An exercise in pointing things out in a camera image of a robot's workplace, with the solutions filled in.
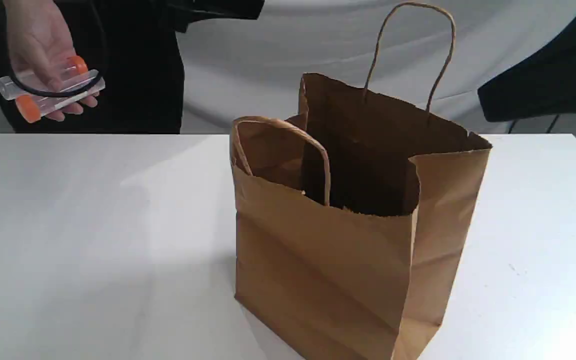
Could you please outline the person's bare hand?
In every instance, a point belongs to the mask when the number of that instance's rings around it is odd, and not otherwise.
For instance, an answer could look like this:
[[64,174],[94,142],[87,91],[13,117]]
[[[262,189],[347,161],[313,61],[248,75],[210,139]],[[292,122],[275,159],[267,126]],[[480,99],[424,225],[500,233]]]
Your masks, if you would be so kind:
[[[80,57],[61,10],[53,0],[4,0],[6,39],[13,74],[31,69],[44,82],[57,86],[59,75],[52,65],[70,57]],[[98,93],[67,105],[46,116],[63,121],[66,114],[80,115],[82,105],[98,105]]]

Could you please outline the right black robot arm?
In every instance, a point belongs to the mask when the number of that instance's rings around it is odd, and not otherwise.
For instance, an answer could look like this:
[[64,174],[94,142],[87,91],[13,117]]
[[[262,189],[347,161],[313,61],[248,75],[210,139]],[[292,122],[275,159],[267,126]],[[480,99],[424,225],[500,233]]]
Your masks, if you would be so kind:
[[489,123],[576,114],[576,17],[536,53],[483,84],[477,95]]

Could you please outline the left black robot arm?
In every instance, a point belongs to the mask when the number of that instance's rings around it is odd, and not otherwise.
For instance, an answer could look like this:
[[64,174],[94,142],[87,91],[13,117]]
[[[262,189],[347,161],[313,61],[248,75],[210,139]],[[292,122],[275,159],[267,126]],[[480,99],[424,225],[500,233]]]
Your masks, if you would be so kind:
[[192,23],[211,19],[258,19],[264,0],[154,0],[160,20],[173,30],[185,33]]

